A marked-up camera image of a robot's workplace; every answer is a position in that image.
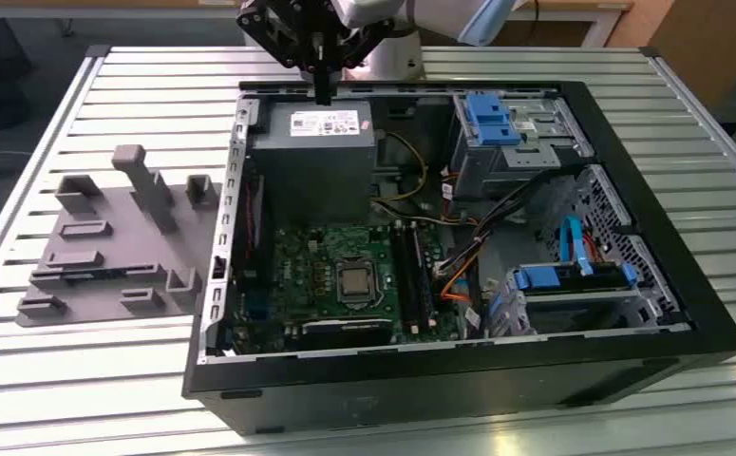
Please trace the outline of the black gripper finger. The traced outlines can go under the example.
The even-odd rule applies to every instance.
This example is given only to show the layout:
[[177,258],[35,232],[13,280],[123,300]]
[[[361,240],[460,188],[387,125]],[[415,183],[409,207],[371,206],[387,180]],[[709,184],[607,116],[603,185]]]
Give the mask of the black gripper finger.
[[323,45],[321,103],[329,105],[337,94],[337,83],[344,69],[355,68],[381,42],[379,29],[360,28],[341,43]]
[[296,67],[315,90],[315,101],[321,104],[321,63],[316,41],[277,41],[267,34],[268,9],[265,1],[243,1],[236,22],[249,38],[285,68]]

